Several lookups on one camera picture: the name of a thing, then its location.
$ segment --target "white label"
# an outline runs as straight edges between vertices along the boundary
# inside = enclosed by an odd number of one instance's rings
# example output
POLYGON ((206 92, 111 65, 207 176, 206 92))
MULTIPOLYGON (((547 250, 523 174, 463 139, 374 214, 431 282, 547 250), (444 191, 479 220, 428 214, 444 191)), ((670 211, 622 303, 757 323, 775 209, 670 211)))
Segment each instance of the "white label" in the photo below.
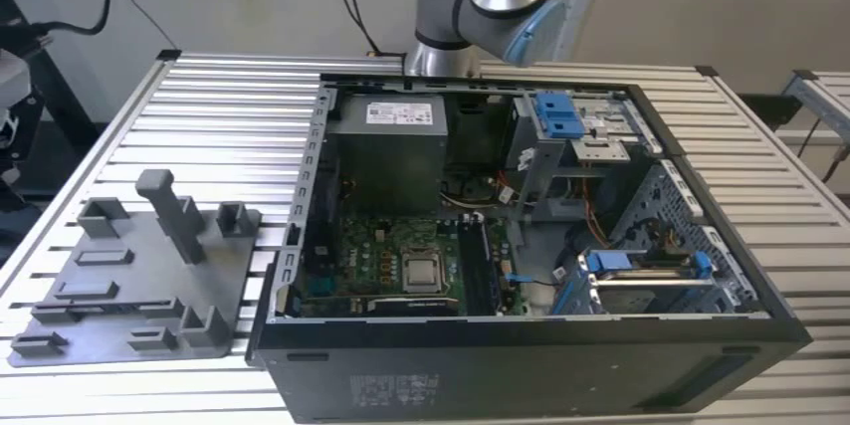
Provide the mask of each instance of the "white label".
POLYGON ((430 104, 387 104, 367 106, 368 124, 434 124, 430 104))
POLYGON ((584 116, 584 124, 591 128, 605 128, 606 123, 595 116, 584 116))
POLYGON ((514 188, 510 186, 504 186, 502 188, 502 192, 499 193, 499 201, 507 204, 510 202, 510 198, 514 197, 514 188))
POLYGON ((558 268, 555 271, 552 271, 552 276, 555 277, 558 282, 560 282, 567 277, 567 271, 563 268, 558 268))

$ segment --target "black cable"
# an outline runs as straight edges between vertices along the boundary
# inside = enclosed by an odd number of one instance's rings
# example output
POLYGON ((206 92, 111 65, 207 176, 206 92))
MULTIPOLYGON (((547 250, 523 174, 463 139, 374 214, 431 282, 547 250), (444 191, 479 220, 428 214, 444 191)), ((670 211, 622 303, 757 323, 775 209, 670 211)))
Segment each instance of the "black cable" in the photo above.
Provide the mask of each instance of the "black cable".
POLYGON ((530 283, 539 284, 540 286, 548 286, 550 288, 558 288, 560 286, 559 284, 544 283, 543 281, 538 281, 538 280, 532 280, 530 281, 530 283))
POLYGON ((85 28, 72 25, 67 22, 39 22, 32 24, 33 29, 39 32, 40 35, 47 35, 49 32, 55 30, 65 30, 68 32, 73 32, 79 35, 93 36, 100 34, 104 31, 104 27, 107 27, 107 20, 109 19, 109 7, 112 5, 112 0, 104 0, 104 8, 101 9, 101 18, 93 27, 85 28))
POLYGON ((156 27, 156 29, 159 30, 159 32, 161 33, 161 35, 164 36, 164 39, 168 41, 168 43, 171 44, 171 47, 173 49, 176 49, 176 43, 173 42, 173 40, 171 39, 171 37, 168 36, 168 34, 164 32, 164 30, 161 29, 161 26, 159 25, 159 23, 156 22, 156 20, 153 19, 153 17, 149 15, 149 13, 147 12, 147 10, 141 7, 141 5, 139 4, 139 2, 136 0, 131 0, 131 3, 136 6, 136 8, 139 9, 139 11, 141 12, 141 14, 144 15, 144 17, 149 20, 149 22, 152 23, 152 25, 156 27))
POLYGON ((841 163, 841 160, 835 159, 833 160, 833 164, 829 165, 829 169, 826 170, 823 179, 821 179, 823 183, 826 183, 826 181, 829 181, 830 178, 833 177, 833 174, 835 173, 835 169, 838 169, 838 163, 841 163))
POLYGON ((348 16, 351 17, 351 20, 354 20, 355 25, 358 25, 358 28, 360 29, 360 32, 363 32, 363 36, 367 38, 370 47, 372 48, 376 54, 380 54, 382 49, 378 48, 378 44, 372 40, 372 37, 370 36, 370 32, 367 32, 367 29, 363 26, 363 22, 359 20, 358 16, 355 16, 355 12, 351 10, 351 5, 348 4, 348 0, 343 0, 343 3, 346 4, 346 10, 348 11, 348 16))
POLYGON ((809 130, 809 134, 806 134, 806 139, 802 140, 802 144, 799 145, 799 151, 797 151, 798 158, 802 158, 802 152, 806 150, 806 146, 809 145, 809 140, 811 139, 814 130, 818 129, 818 124, 821 124, 821 118, 814 121, 814 124, 811 125, 811 129, 809 130))

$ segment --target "aluminum table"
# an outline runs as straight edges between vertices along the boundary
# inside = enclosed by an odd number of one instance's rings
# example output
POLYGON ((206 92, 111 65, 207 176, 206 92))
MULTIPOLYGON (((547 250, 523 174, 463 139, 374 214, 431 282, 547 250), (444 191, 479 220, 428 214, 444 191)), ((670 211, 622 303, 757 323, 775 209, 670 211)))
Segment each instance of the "aluminum table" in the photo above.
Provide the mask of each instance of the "aluminum table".
MULTIPOLYGON (((283 241, 307 118, 323 72, 400 71, 398 59, 183 53, 159 60, 0 270, 0 357, 83 233, 91 196, 148 205, 133 183, 169 168, 200 208, 242 200, 263 216, 232 353, 219 359, 12 368, 0 360, 0 418, 16 424, 292 422, 264 371, 243 361, 263 271, 283 241)), ((850 211, 718 77, 695 68, 484 63, 483 76, 638 84, 682 142, 737 233, 815 341, 694 416, 594 423, 807 425, 850 422, 850 211)), ((562 423, 531 420, 530 423, 562 423)))

